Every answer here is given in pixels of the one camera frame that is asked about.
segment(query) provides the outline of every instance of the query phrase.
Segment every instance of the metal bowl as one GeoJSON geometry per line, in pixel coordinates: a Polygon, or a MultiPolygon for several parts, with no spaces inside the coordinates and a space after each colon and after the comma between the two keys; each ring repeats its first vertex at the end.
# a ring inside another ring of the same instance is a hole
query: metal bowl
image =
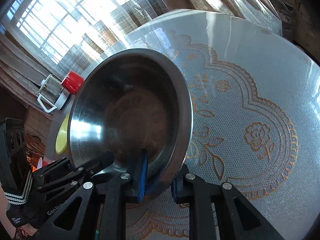
{"type": "Polygon", "coordinates": [[[192,103],[177,66],[150,49],[119,52],[98,65],[73,103],[68,149],[75,166],[101,152],[122,173],[148,151],[146,199],[158,196],[179,172],[192,133],[192,103]]]}

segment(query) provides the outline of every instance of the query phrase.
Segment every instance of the mesh curtain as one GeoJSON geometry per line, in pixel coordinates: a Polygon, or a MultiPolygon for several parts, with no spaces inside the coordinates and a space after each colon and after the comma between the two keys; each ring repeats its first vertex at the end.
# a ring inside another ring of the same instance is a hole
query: mesh curtain
{"type": "Polygon", "coordinates": [[[81,74],[99,64],[115,42],[126,44],[126,34],[167,11],[161,0],[15,0],[0,31],[33,68],[62,80],[70,70],[81,74]]]}

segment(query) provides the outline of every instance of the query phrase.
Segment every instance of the yellow plate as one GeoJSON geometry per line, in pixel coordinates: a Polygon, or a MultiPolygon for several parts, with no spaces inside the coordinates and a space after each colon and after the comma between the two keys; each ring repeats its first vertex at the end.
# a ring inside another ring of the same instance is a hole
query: yellow plate
{"type": "Polygon", "coordinates": [[[69,114],[65,117],[60,126],[59,133],[56,140],[56,152],[61,154],[63,152],[68,153],[67,149],[67,130],[68,130],[69,114]]]}

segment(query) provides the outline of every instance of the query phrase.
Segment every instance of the white handle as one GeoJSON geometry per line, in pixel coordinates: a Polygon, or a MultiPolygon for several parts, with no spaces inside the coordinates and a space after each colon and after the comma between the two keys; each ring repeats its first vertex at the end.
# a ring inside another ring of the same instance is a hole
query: white handle
{"type": "Polygon", "coordinates": [[[47,113],[50,113],[50,112],[52,112],[54,109],[57,108],[53,103],[51,103],[48,99],[46,99],[46,98],[45,98],[43,95],[41,95],[41,94],[39,94],[37,101],[38,101],[38,103],[41,105],[42,109],[43,109],[44,111],[46,111],[47,113]],[[44,101],[46,101],[46,102],[47,102],[50,106],[52,106],[52,107],[51,107],[50,109],[47,109],[47,108],[45,107],[45,105],[42,103],[41,98],[43,98],[44,101]]]}

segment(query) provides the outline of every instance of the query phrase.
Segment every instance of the bowl rim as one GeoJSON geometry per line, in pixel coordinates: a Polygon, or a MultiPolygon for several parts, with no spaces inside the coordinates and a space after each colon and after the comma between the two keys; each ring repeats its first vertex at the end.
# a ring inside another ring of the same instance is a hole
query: bowl rim
{"type": "Polygon", "coordinates": [[[157,178],[157,180],[152,184],[151,189],[148,190],[148,188],[146,188],[146,193],[143,201],[145,202],[159,196],[159,194],[161,194],[166,188],[170,186],[171,182],[177,176],[185,161],[187,150],[192,136],[193,111],[188,85],[179,68],[165,55],[152,49],[127,49],[118,52],[101,62],[84,80],[83,85],[81,86],[81,88],[75,96],[70,111],[70,117],[68,120],[67,144],[69,149],[68,155],[70,157],[70,161],[75,166],[74,157],[72,154],[73,148],[71,147],[70,140],[70,127],[74,115],[74,110],[76,108],[76,104],[78,102],[79,97],[81,96],[82,91],[84,90],[86,84],[90,81],[91,77],[95,75],[95,73],[97,73],[97,71],[100,70],[100,68],[106,66],[111,61],[115,61],[122,57],[132,56],[148,58],[158,63],[163,68],[163,70],[167,73],[175,88],[179,106],[179,123],[177,129],[177,136],[171,157],[167,162],[161,176],[157,178]]]}

